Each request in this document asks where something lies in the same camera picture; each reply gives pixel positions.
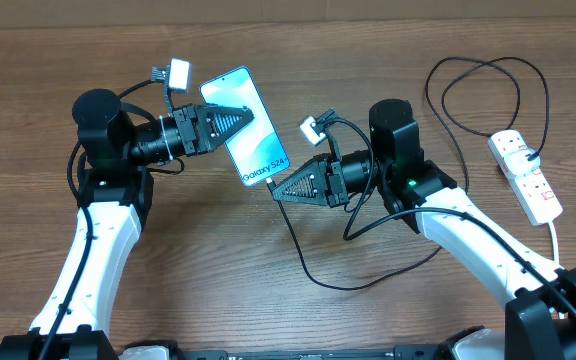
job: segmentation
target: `wooden tabletop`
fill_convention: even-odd
[[[428,72],[446,56],[519,56],[545,74],[552,117],[543,171],[564,207],[556,220],[562,263],[576,266],[576,19],[0,31],[0,341],[27,330],[70,248],[77,209],[65,169],[77,140],[71,107],[81,93],[98,87],[119,92],[147,79],[151,66],[180,57],[194,66],[192,92],[176,103],[202,103],[199,84],[246,65],[291,171],[327,151],[300,134],[306,115],[335,107],[367,130],[372,104],[407,99],[426,157],[463,184],[455,149],[422,96]],[[521,85],[516,129],[536,147],[544,125],[541,82],[525,65],[504,65]],[[435,102],[467,68],[447,64],[437,72],[430,88]],[[129,99],[160,114],[161,95],[152,87]],[[487,70],[455,86],[447,106],[467,126],[495,131],[510,120],[515,96],[507,78]],[[453,128],[468,161],[473,201],[550,257],[548,229],[530,225],[486,139]],[[336,133],[342,152],[364,148],[354,133]],[[174,338],[184,349],[387,348],[441,341],[472,325],[503,328],[493,297],[445,251],[360,292],[312,284],[266,187],[245,188],[225,149],[188,159],[178,177],[155,175],[154,191],[115,301],[110,339],[117,347]],[[401,222],[345,242],[348,215],[341,209],[286,208],[312,274],[331,284],[364,284],[436,246]],[[374,198],[356,224],[384,214]]]

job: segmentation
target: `white power strip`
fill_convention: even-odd
[[[539,168],[539,158],[526,160],[534,150],[528,148],[518,131],[500,131],[488,139],[488,146],[531,224],[550,223],[562,213],[559,200]]]

